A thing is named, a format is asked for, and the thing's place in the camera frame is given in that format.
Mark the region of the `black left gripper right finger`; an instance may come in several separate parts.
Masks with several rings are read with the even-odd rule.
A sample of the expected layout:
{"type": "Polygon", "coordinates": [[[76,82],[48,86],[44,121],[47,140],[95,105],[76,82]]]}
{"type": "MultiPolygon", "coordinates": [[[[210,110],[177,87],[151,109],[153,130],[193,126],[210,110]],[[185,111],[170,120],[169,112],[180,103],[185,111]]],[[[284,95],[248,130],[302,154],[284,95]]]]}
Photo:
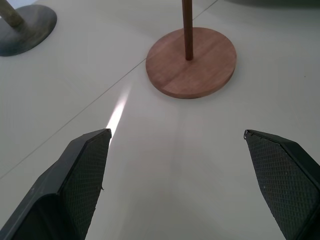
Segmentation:
{"type": "Polygon", "coordinates": [[[243,135],[262,196],[287,240],[320,238],[320,166],[297,143],[247,129],[243,135]]]}

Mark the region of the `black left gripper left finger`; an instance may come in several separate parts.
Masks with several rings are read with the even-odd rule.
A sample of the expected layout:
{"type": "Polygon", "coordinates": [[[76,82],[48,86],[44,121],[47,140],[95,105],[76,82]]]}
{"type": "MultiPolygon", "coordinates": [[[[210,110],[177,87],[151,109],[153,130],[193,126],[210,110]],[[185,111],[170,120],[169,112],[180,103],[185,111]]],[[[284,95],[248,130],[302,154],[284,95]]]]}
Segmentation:
{"type": "Polygon", "coordinates": [[[73,139],[0,230],[2,240],[84,240],[103,190],[112,131],[73,139]]]}

